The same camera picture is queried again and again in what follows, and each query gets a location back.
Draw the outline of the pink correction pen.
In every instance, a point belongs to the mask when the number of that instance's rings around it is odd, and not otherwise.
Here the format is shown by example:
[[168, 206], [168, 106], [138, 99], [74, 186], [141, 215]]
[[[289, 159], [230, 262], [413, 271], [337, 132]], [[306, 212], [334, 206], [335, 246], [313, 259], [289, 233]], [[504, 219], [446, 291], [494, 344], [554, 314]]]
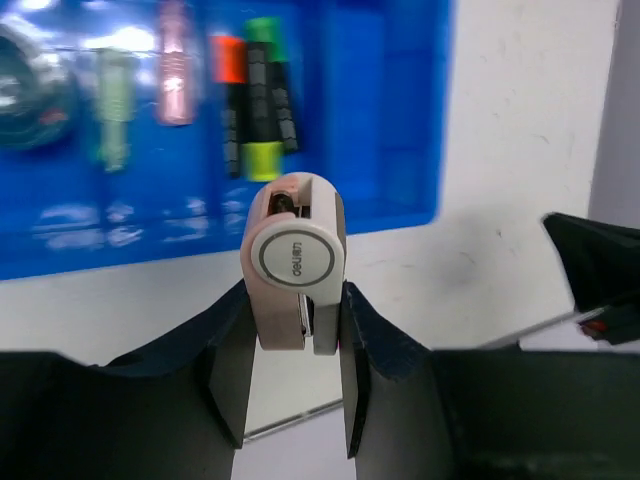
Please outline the pink correction pen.
[[162, 1], [159, 8], [157, 116], [169, 126], [185, 126], [193, 120], [185, 9], [183, 1]]

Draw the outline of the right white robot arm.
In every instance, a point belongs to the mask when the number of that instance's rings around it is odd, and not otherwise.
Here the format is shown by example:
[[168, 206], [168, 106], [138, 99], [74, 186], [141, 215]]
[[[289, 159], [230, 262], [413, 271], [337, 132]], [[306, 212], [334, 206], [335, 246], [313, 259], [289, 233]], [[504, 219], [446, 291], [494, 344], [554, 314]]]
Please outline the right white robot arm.
[[543, 226], [574, 308], [492, 340], [484, 349], [639, 353], [639, 231], [562, 213]]

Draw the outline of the pink white stapler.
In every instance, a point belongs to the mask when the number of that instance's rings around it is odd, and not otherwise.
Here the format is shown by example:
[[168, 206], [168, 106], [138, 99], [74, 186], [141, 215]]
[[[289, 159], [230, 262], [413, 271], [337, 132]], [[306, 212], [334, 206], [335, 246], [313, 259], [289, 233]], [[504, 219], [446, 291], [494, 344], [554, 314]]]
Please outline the pink white stapler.
[[259, 190], [240, 260], [263, 349], [311, 340], [315, 354], [335, 353], [346, 259], [344, 205], [328, 180], [295, 172]]

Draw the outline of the orange cap black highlighter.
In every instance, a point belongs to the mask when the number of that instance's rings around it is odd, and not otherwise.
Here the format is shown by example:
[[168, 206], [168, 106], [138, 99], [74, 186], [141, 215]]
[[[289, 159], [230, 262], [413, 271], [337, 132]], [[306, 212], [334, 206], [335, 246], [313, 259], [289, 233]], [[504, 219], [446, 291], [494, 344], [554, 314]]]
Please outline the orange cap black highlighter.
[[212, 35], [213, 80], [220, 91], [222, 153], [230, 179], [242, 175], [241, 143], [247, 83], [245, 42], [230, 35]]

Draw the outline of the green cap black highlighter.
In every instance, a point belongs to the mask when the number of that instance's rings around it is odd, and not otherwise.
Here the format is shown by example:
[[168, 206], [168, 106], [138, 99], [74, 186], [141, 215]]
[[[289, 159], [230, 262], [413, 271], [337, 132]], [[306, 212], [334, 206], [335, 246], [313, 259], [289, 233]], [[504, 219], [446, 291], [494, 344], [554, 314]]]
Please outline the green cap black highlighter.
[[268, 63], [271, 68], [271, 92], [276, 112], [279, 134], [285, 154], [301, 150], [294, 95], [290, 88], [288, 51], [281, 24], [277, 17], [257, 17], [245, 24], [251, 41], [267, 45]]

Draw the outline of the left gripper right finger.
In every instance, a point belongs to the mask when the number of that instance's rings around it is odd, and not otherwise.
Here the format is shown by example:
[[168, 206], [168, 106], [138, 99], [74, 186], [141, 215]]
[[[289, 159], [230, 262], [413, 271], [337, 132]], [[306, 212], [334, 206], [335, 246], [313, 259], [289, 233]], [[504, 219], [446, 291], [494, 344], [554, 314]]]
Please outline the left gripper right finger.
[[635, 479], [633, 354], [430, 350], [343, 287], [347, 455], [360, 479]]

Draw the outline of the yellow cap black highlighter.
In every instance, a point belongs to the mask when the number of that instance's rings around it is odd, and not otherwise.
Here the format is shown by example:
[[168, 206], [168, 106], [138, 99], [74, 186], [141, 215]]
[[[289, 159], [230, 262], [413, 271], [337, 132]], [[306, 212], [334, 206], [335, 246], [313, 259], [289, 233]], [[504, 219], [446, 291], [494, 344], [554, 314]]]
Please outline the yellow cap black highlighter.
[[249, 41], [247, 59], [247, 133], [243, 144], [246, 175], [253, 182], [271, 182], [280, 175], [282, 141], [272, 93], [269, 44]]

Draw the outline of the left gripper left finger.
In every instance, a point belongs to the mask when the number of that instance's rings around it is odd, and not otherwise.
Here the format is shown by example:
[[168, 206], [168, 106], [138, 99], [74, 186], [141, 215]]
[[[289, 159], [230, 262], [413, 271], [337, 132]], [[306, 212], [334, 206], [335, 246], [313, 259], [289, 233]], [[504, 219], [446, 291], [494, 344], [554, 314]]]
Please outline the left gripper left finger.
[[256, 345], [243, 283], [106, 365], [1, 355], [5, 479], [227, 479]]

